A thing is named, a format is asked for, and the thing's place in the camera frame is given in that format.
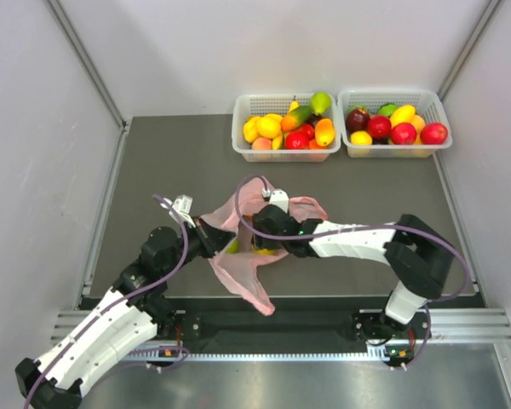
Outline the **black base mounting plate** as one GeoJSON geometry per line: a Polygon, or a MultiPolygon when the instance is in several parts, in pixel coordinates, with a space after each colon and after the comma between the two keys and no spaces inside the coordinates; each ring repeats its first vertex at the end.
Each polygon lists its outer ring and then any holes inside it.
{"type": "Polygon", "coordinates": [[[203,348],[279,347],[285,343],[361,343],[402,335],[402,324],[375,311],[383,297],[275,297],[265,315],[234,297],[172,297],[183,338],[203,348]]]}

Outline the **yellow mango right basket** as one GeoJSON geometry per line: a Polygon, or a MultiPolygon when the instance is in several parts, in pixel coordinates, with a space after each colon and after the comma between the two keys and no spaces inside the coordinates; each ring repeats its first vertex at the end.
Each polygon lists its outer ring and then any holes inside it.
{"type": "Polygon", "coordinates": [[[392,128],[402,123],[410,123],[416,115],[416,108],[412,105],[403,105],[389,118],[392,128]]]}

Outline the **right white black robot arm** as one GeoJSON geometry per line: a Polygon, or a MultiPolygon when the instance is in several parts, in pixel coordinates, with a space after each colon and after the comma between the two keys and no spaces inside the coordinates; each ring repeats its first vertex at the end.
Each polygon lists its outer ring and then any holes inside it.
{"type": "Polygon", "coordinates": [[[416,311],[441,297],[454,257],[446,240],[408,214],[397,223],[370,229],[318,218],[299,222],[269,204],[252,216],[252,227],[258,232],[252,239],[256,249],[284,250],[298,258],[356,258],[390,267],[399,283],[380,317],[357,324],[358,337],[378,344],[402,336],[411,328],[416,311]]]}

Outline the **yellow mango from bag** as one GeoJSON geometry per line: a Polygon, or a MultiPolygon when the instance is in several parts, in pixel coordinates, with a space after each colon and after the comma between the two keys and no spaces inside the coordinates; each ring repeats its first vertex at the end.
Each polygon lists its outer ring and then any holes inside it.
{"type": "Polygon", "coordinates": [[[278,256],[281,254],[281,250],[260,248],[256,245],[252,245],[251,250],[254,254],[259,256],[278,256]]]}

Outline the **green lime in bag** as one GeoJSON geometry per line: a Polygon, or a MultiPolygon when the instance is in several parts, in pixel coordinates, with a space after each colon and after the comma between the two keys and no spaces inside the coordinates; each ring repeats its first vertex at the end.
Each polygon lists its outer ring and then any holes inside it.
{"type": "Polygon", "coordinates": [[[236,254],[238,253],[239,249],[239,242],[237,239],[234,239],[232,243],[227,247],[227,253],[228,254],[236,254]]]}

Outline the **red apple front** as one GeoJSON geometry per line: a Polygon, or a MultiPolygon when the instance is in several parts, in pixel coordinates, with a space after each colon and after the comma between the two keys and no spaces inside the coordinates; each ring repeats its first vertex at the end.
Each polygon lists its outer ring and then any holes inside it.
{"type": "Polygon", "coordinates": [[[394,145],[413,145],[416,141],[416,128],[411,123],[401,123],[394,126],[390,140],[394,145]]]}

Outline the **green pear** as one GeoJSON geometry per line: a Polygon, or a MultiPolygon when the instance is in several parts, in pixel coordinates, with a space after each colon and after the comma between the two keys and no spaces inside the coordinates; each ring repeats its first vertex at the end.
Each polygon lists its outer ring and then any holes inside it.
{"type": "Polygon", "coordinates": [[[331,107],[331,97],[323,91],[313,94],[310,100],[311,111],[314,115],[320,116],[331,107]]]}

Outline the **dark red apple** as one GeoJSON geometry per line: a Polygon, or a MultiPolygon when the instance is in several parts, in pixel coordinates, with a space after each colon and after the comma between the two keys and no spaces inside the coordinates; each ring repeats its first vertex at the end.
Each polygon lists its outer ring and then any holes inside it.
{"type": "Polygon", "coordinates": [[[354,108],[346,116],[346,129],[350,133],[365,130],[369,120],[370,114],[366,109],[363,107],[354,108]]]}

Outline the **red apple middle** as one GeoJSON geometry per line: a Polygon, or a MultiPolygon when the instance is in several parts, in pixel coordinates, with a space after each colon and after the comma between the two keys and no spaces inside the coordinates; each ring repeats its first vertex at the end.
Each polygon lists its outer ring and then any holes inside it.
{"type": "Polygon", "coordinates": [[[391,130],[390,119],[383,115],[375,115],[367,123],[367,132],[373,139],[385,139],[389,136],[391,130]]]}

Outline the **red apple left basket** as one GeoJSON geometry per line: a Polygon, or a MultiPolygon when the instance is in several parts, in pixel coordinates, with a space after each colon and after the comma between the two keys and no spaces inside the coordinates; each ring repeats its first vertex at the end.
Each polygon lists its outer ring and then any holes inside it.
{"type": "Polygon", "coordinates": [[[292,131],[284,139],[284,146],[288,150],[305,150],[309,145],[310,139],[302,130],[292,131]]]}

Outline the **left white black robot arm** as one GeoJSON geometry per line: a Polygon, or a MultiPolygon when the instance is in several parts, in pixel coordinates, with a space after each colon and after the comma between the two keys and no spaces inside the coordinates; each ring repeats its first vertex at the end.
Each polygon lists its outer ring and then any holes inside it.
{"type": "Polygon", "coordinates": [[[235,235],[201,218],[181,231],[155,228],[94,309],[68,335],[36,359],[15,368],[27,408],[77,408],[84,396],[141,344],[170,336],[175,312],[164,298],[166,278],[195,258],[211,258],[235,235]]]}

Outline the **yellow lemon basket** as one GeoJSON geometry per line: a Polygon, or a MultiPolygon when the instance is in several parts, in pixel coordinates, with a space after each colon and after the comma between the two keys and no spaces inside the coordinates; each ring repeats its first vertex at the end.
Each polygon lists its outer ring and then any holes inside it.
{"type": "Polygon", "coordinates": [[[262,117],[255,122],[255,129],[259,136],[274,139],[282,131],[281,124],[276,118],[262,117]]]}
{"type": "Polygon", "coordinates": [[[359,130],[350,134],[350,142],[355,146],[370,146],[373,139],[367,131],[359,130]]]}

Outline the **green orange mango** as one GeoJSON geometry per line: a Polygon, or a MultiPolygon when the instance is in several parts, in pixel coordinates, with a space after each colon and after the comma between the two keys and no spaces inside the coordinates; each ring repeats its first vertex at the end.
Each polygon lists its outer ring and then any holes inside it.
{"type": "Polygon", "coordinates": [[[291,132],[299,128],[308,121],[311,115],[312,111],[310,106],[299,106],[289,111],[281,119],[280,124],[282,131],[291,132]]]}

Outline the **yellow lemon right basket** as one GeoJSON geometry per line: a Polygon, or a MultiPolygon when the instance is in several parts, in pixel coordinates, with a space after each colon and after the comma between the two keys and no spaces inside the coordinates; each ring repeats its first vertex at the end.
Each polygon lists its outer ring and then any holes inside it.
{"type": "Polygon", "coordinates": [[[370,146],[373,139],[367,131],[359,130],[350,134],[350,142],[355,146],[370,146]]]}

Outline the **white plastic basket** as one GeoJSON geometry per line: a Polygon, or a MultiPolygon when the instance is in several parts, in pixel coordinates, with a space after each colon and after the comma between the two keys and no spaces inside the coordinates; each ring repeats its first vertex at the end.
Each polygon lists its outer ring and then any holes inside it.
{"type": "Polygon", "coordinates": [[[439,97],[422,89],[351,89],[337,99],[351,158],[428,158],[451,147],[439,97]]]}
{"type": "Polygon", "coordinates": [[[248,162],[323,162],[345,135],[342,112],[324,91],[241,95],[233,109],[232,147],[248,162]]]}

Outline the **right white plastic basket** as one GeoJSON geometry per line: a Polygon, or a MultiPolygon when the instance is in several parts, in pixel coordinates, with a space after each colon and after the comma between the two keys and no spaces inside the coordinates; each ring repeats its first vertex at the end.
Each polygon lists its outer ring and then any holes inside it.
{"type": "Polygon", "coordinates": [[[337,99],[351,158],[428,158],[451,147],[439,97],[422,89],[351,89],[337,99]]]}

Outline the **left white plastic basket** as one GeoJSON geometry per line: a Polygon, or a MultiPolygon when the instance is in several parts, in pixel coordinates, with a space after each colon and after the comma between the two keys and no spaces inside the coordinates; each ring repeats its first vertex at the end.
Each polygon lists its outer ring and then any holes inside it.
{"type": "Polygon", "coordinates": [[[345,135],[342,112],[324,91],[241,95],[233,109],[232,147],[248,162],[323,162],[345,135]]]}

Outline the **pink plastic bag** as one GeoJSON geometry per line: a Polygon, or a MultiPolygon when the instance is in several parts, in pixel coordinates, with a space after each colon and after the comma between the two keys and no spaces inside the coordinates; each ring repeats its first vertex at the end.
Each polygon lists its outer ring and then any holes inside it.
{"type": "Polygon", "coordinates": [[[224,249],[210,259],[217,279],[233,295],[242,297],[261,314],[270,316],[275,307],[258,280],[257,268],[280,261],[287,252],[276,250],[263,254],[252,250],[253,233],[249,228],[252,216],[267,204],[262,196],[265,188],[273,190],[274,186],[263,176],[247,181],[238,193],[217,210],[203,215],[202,220],[213,228],[234,234],[226,247],[238,244],[237,252],[229,253],[224,249]]]}

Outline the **yellow lemon left basket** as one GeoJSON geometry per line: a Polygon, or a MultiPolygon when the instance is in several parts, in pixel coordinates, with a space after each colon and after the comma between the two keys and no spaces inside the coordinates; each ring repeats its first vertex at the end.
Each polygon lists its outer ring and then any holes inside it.
{"type": "Polygon", "coordinates": [[[255,122],[255,129],[259,136],[274,139],[282,131],[281,124],[276,118],[262,117],[255,122]]]}

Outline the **red apple far right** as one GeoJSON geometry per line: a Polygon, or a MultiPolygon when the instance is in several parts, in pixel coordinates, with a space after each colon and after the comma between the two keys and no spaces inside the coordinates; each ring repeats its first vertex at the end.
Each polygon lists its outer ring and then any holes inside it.
{"type": "Polygon", "coordinates": [[[427,124],[420,133],[424,145],[442,145],[448,138],[448,129],[442,123],[427,124]]]}

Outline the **peach fruit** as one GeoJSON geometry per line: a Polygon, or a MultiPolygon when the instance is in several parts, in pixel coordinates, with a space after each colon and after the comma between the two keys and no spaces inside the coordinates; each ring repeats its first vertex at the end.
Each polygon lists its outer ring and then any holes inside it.
{"type": "Polygon", "coordinates": [[[272,150],[273,149],[273,141],[271,139],[267,139],[264,137],[256,138],[251,144],[252,150],[272,150]]]}

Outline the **orange yellow mango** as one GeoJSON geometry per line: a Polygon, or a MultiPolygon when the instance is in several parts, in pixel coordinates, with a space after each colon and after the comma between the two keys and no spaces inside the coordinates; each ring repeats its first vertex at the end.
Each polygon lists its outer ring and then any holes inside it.
{"type": "Polygon", "coordinates": [[[315,140],[320,147],[329,146],[335,139],[335,127],[330,118],[320,119],[315,126],[315,140]]]}

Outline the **yellow lemon far left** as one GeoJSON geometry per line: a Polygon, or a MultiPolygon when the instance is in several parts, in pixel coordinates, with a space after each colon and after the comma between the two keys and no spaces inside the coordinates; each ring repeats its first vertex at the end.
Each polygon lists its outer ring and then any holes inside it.
{"type": "Polygon", "coordinates": [[[252,117],[244,124],[243,135],[244,139],[249,144],[252,144],[256,139],[260,137],[256,128],[256,123],[259,119],[259,117],[252,117]]]}

